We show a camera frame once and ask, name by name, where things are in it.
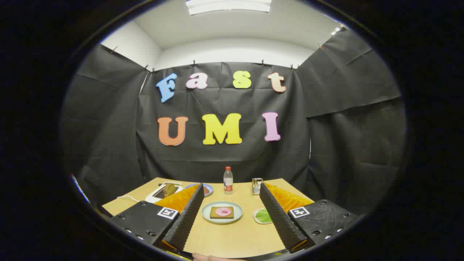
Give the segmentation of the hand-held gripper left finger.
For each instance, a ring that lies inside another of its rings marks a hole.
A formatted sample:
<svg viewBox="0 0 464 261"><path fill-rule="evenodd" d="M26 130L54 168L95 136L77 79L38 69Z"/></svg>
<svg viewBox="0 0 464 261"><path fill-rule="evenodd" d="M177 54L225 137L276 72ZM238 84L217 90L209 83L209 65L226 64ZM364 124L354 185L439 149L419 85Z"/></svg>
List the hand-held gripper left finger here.
<svg viewBox="0 0 464 261"><path fill-rule="evenodd" d="M135 240L179 253L184 250L203 199L204 185L197 183L157 203L141 200L110 221Z"/></svg>

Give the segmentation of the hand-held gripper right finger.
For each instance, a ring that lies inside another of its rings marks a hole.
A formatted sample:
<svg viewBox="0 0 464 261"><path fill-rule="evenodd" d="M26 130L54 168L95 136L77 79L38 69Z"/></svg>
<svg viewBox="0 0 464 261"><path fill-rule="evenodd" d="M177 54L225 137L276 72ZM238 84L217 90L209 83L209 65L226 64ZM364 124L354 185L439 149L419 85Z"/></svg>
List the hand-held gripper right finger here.
<svg viewBox="0 0 464 261"><path fill-rule="evenodd" d="M330 200L312 202L265 182L260 185L260 199L290 253L323 243L358 220Z"/></svg>

